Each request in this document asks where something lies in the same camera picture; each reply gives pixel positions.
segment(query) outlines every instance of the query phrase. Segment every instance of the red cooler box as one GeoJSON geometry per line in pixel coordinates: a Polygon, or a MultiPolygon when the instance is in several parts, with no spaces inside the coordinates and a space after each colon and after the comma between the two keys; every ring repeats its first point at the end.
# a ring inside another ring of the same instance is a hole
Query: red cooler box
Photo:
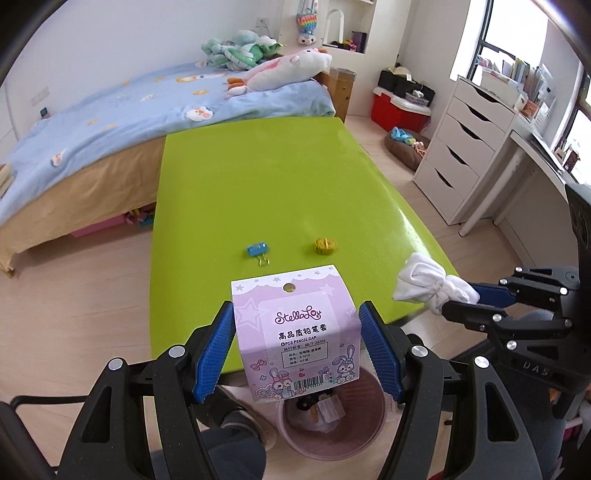
{"type": "Polygon", "coordinates": [[[371,110],[371,120],[384,130],[390,131],[394,127],[398,127],[420,133],[427,126],[430,118],[431,109],[428,106],[411,103],[381,87],[374,89],[374,107],[371,110]]]}

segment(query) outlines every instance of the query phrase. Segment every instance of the wall outlet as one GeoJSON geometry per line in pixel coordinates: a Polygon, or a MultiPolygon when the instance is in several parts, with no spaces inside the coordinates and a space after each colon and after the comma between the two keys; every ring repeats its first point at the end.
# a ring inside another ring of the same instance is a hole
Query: wall outlet
{"type": "Polygon", "coordinates": [[[33,98],[31,98],[31,106],[35,106],[36,104],[40,103],[42,100],[49,97],[49,87],[45,87],[42,91],[36,94],[33,98]]]}
{"type": "Polygon", "coordinates": [[[269,17],[257,17],[255,24],[255,33],[260,37],[263,35],[270,35],[269,33],[269,17]]]}

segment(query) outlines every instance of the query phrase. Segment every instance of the silver screw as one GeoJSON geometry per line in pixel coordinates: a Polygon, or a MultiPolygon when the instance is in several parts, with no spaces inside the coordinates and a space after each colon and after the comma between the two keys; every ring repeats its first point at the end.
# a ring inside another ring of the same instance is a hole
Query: silver screw
{"type": "Polygon", "coordinates": [[[429,350],[427,350],[423,345],[415,345],[410,350],[414,356],[427,356],[429,354],[429,350]]]}
{"type": "Polygon", "coordinates": [[[168,350],[168,354],[172,358],[179,358],[184,355],[184,347],[182,345],[175,345],[168,350]]]}
{"type": "Polygon", "coordinates": [[[121,358],[114,358],[109,362],[109,370],[118,370],[123,366],[123,360],[121,358]]]}
{"type": "Polygon", "coordinates": [[[480,368],[488,368],[488,366],[490,365],[489,361],[484,358],[483,356],[477,356],[474,359],[474,363],[476,364],[477,367],[480,368]]]}

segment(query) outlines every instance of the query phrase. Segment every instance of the window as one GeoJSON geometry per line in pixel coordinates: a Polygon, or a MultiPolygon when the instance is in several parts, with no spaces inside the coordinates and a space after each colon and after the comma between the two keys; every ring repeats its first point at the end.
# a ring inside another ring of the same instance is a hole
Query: window
{"type": "Polygon", "coordinates": [[[450,78],[455,80],[460,74],[480,84],[478,55],[494,62],[500,71],[503,60],[513,64],[516,57],[538,66],[547,27],[548,17],[531,0],[471,0],[450,78]]]}
{"type": "Polygon", "coordinates": [[[579,161],[572,175],[579,183],[591,183],[591,80],[583,75],[577,102],[566,125],[558,146],[567,150],[569,146],[579,154],[579,161]]]}

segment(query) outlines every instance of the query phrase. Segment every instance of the table leg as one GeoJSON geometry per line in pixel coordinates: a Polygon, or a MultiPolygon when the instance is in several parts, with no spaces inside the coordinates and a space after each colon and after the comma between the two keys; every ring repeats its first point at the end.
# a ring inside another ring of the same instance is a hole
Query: table leg
{"type": "Polygon", "coordinates": [[[476,224],[476,222],[480,220],[482,215],[484,215],[485,212],[490,208],[492,203],[499,196],[507,183],[509,183],[509,180],[517,171],[519,165],[521,165],[521,162],[526,155],[527,154],[522,149],[517,148],[516,152],[513,154],[509,160],[509,163],[505,167],[505,170],[503,170],[503,173],[501,173],[499,179],[492,186],[488,194],[486,194],[486,197],[484,197],[482,203],[476,208],[476,210],[474,210],[474,213],[470,215],[470,218],[466,221],[466,223],[464,223],[464,225],[462,225],[462,228],[460,228],[460,236],[466,236],[470,230],[472,230],[472,227],[476,224]]]}
{"type": "Polygon", "coordinates": [[[525,191],[531,185],[531,182],[535,177],[535,172],[536,169],[532,168],[528,173],[525,174],[525,180],[523,182],[518,183],[515,186],[515,189],[513,190],[511,197],[509,198],[509,200],[505,202],[505,205],[503,206],[501,211],[493,218],[492,223],[498,226],[499,223],[501,223],[505,219],[507,214],[511,211],[511,209],[515,206],[515,204],[519,201],[519,199],[523,196],[525,191]]]}

